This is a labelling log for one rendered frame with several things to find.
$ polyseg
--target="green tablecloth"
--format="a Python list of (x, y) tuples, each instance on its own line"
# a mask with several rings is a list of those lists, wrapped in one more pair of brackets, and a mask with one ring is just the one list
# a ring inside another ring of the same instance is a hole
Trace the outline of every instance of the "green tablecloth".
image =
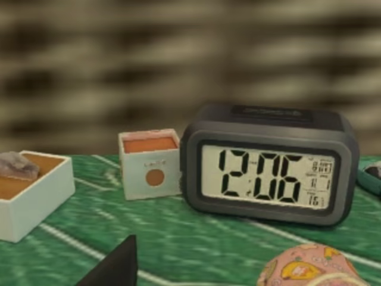
[(381, 285), (381, 202), (359, 188), (349, 218), (317, 231), (207, 216), (180, 197), (126, 202), (117, 162), (73, 156), (76, 194), (20, 243), (0, 243), (0, 286), (72, 286), (129, 234), (139, 286), (255, 285), (265, 262), (308, 241), (343, 251)]

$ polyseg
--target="clock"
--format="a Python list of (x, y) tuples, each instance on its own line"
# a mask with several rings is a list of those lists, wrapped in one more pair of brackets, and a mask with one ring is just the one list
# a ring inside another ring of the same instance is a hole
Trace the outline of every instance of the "clock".
[(351, 209), (359, 156), (338, 113), (211, 104), (180, 141), (180, 188), (201, 212), (333, 226)]

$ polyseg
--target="small white box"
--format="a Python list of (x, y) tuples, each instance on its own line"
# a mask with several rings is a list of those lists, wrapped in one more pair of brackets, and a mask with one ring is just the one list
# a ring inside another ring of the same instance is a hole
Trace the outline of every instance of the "small white box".
[(40, 167), (37, 180), (0, 178), (0, 240), (19, 242), (75, 192), (71, 158), (20, 154)]
[(179, 195), (179, 137), (174, 129), (120, 133), (126, 200)]

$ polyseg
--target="clock display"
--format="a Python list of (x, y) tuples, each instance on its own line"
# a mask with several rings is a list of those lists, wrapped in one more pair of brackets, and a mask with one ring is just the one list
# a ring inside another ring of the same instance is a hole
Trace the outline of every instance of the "clock display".
[(332, 156), (204, 145), (202, 194), (323, 210), (329, 205), (334, 168)]

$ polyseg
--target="blurred background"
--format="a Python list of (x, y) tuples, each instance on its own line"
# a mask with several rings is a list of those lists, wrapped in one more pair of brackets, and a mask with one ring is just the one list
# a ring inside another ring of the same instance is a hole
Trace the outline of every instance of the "blurred background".
[(0, 0), (0, 151), (117, 153), (211, 101), (339, 111), (381, 154), (381, 1)]

